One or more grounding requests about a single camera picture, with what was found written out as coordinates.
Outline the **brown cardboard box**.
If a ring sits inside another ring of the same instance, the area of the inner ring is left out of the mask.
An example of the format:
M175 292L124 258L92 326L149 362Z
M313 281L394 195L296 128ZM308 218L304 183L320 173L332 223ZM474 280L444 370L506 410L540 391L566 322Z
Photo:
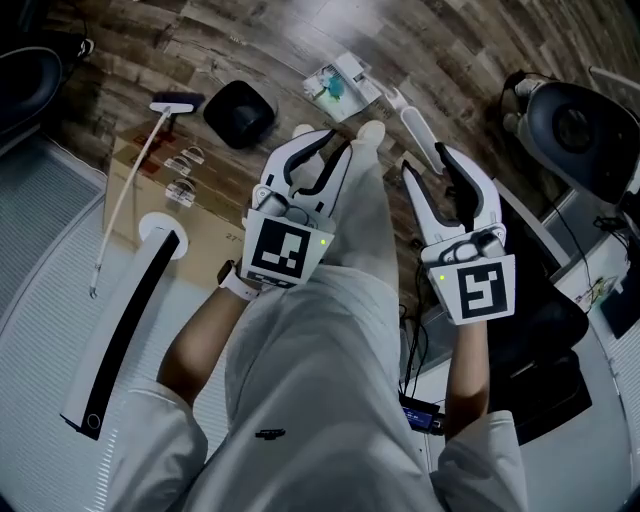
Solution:
M110 242L136 251L143 217L169 215L184 229L187 246L165 274L211 290L222 265L242 255L241 216L254 184L214 155L207 140L163 127L125 194Z

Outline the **person's left forearm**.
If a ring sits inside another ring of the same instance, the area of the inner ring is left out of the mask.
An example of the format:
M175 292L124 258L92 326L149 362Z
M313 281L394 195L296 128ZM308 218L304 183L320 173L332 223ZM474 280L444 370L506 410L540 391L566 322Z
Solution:
M193 407L248 304L229 289L216 289L170 344L157 382Z

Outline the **person's white shirt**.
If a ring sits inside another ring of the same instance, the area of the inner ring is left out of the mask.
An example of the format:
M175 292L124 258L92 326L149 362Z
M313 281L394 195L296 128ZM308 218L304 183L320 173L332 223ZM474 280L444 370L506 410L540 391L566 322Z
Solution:
M514 420L493 412L430 471L399 403L398 297L356 269L321 266L270 290L236 325L228 433L215 450L163 384L130 390L109 512L525 512Z

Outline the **white office desk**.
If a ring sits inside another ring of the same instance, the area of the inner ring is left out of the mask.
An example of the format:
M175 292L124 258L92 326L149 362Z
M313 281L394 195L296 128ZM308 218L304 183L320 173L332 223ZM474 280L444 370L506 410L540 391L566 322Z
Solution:
M592 404L520 444L535 512L613 512L640 479L638 444L612 349L615 337L600 309L612 290L621 291L629 262L623 244L599 227L601 216L590 200L571 193L545 218L536 217L571 260L555 285L589 321L573 350Z

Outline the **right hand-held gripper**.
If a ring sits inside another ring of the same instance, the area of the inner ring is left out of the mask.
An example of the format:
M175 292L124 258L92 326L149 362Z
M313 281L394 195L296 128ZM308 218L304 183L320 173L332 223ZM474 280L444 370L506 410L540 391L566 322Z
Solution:
M460 222L441 215L421 175L407 160L402 163L405 188L428 246L421 253L427 277L457 326L511 316L515 256L505 251L506 228L490 226L501 222L497 188L466 154L442 142L435 148L451 179Z

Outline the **black box blue screen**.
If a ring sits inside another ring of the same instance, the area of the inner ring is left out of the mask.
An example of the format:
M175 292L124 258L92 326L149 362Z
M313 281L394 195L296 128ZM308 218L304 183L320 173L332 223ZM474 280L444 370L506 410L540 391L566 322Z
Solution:
M443 436L444 414L440 406L399 394L399 402L412 430Z

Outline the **person's white right shoe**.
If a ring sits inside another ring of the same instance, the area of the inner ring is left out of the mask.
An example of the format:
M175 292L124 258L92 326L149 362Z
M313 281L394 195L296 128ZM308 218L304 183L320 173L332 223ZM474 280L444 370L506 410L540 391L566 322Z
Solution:
M366 145L379 147L384 141L385 135L385 124L378 120L370 120L359 128L356 140Z

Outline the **white long-handled dustpan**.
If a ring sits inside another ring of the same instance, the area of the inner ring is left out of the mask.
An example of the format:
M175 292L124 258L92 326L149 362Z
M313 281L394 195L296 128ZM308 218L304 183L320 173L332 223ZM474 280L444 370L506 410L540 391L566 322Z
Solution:
M346 83L342 98L336 100L323 90L314 75L323 68L335 68ZM324 65L302 82L304 93L335 122L341 123L360 113L378 99L387 101L399 116L432 170L444 173L444 165L436 151L436 137L421 112L408 103L397 88L388 88L371 75L371 67L350 52L343 53L333 62Z

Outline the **black office chair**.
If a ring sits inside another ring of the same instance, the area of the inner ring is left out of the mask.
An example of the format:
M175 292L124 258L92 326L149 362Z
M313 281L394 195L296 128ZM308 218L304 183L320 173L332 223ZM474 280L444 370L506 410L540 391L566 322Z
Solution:
M591 404L574 346L587 334L584 311L555 285L571 262L536 216L502 183L506 251L516 259L513 315L488 323L491 411L512 413L520 444Z
M608 97L551 81L530 94L519 136L529 153L604 203L622 199L640 158L640 121Z
M59 56L46 47L0 55L0 156L35 134L62 78Z

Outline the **white wristwatch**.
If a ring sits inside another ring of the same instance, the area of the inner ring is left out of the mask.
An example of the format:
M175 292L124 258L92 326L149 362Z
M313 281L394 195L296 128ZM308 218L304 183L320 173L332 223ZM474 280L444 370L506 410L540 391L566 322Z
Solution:
M245 283L238 275L236 265L232 260L227 260L217 274L218 287L227 289L246 302L255 300L260 291Z

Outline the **person's right forearm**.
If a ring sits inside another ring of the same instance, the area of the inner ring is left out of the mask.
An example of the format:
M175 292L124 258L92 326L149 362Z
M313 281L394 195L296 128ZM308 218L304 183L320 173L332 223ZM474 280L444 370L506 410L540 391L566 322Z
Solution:
M457 328L446 388L444 434L447 441L487 414L489 390L487 323L461 325Z

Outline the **black computer monitor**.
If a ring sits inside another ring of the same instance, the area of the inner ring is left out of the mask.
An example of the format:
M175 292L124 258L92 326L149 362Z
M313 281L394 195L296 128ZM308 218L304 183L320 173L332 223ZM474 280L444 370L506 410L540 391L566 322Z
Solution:
M640 319L640 274L628 274L604 299L600 309L616 339L623 337Z

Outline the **person's light trousers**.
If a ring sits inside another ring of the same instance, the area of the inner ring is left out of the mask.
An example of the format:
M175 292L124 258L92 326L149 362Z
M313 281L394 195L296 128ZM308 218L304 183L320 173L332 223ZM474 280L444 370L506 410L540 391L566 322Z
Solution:
M399 272L390 207L378 158L378 143L359 137L333 219L335 238L307 289L355 293L367 302L399 306Z

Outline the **white black tower fan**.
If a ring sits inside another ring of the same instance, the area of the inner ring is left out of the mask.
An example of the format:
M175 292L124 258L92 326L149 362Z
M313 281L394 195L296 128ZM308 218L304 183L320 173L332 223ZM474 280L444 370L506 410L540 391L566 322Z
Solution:
M99 317L60 413L92 440L100 436L120 367L157 284L169 263L188 250L185 229L165 213L146 214L139 234L142 244Z

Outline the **black waste bin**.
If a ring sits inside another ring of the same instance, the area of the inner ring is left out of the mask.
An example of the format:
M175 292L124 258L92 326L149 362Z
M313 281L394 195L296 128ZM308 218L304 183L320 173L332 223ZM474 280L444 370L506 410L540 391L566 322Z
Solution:
M259 143L269 132L276 112L251 85L236 80L210 99L203 118L226 145L246 149Z

